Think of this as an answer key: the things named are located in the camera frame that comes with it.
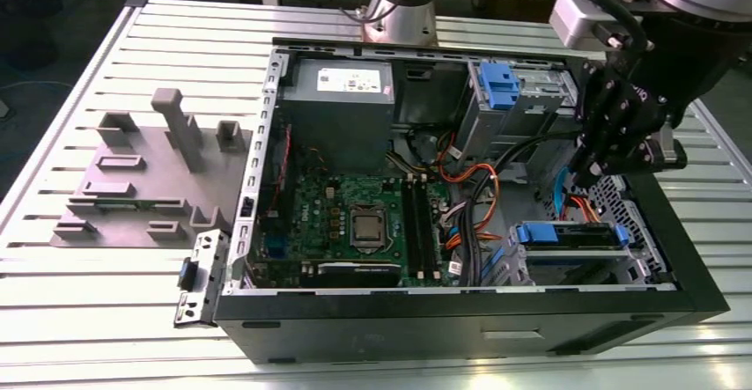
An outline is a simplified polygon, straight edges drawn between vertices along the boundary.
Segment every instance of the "aluminum profile worktable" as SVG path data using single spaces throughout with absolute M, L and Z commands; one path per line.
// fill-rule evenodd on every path
M 568 51 L 546 25 L 439 18 L 437 31 L 442 47 Z M 163 126 L 151 94 L 176 87 L 199 125 L 231 119 L 252 129 L 274 36 L 358 40 L 359 29 L 337 11 L 317 9 L 172 0 L 123 9 L 0 206 L 0 383 L 223 390 L 752 387 L 752 171 L 701 103 L 677 132 L 689 166 L 658 180 L 731 311 L 597 356 L 254 365 L 220 329 L 172 328 L 188 247 L 49 247 L 101 141 L 93 128 L 104 112 Z

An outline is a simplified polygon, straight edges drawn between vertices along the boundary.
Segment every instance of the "cpu socket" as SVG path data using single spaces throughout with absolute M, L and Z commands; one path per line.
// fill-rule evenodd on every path
M 379 205 L 354 205 L 350 208 L 350 246 L 362 254 L 373 254 L 386 247 L 386 214 Z

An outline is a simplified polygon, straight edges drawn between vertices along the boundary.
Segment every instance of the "floor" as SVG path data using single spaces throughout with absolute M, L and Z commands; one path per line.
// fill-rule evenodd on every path
M 19 85 L 19 81 L 56 81 L 73 84 L 118 16 L 126 0 L 63 0 L 64 10 L 47 19 L 59 48 L 59 60 L 35 71 L 20 71 L 0 63 L 0 99 L 15 110 L 8 121 L 0 121 L 0 199 L 13 184 L 25 159 L 35 149 L 47 126 L 68 93 L 64 85 Z M 236 3 L 238 0 L 207 0 Z M 354 8 L 357 0 L 282 0 L 286 5 Z M 482 0 L 437 0 L 437 13 L 446 16 L 505 16 L 514 18 L 517 2 L 496 4 L 485 10 Z M 526 10 L 545 10 L 545 2 L 526 5 Z M 752 157 L 752 80 L 744 71 L 731 71 L 704 98 L 711 111 L 748 158 Z

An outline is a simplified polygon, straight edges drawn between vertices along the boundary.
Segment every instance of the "blue plastic latch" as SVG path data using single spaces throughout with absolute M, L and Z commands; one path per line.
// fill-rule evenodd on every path
M 630 243 L 630 231 L 621 224 L 616 224 L 613 231 L 616 232 L 616 237 L 620 240 L 620 245 L 626 246 Z
M 530 241 L 530 234 L 524 225 L 517 226 L 517 238 L 520 239 L 520 243 L 528 243 Z
M 481 63 L 481 86 L 489 94 L 489 106 L 509 110 L 520 98 L 520 80 L 504 63 Z
M 529 223 L 517 226 L 517 236 L 520 236 L 520 243 L 548 243 L 560 241 L 553 224 L 548 223 Z

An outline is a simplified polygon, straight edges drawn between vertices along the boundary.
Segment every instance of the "power supply label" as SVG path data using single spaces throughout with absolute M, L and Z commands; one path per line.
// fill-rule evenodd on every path
M 326 92 L 381 92 L 378 70 L 321 69 L 318 91 Z

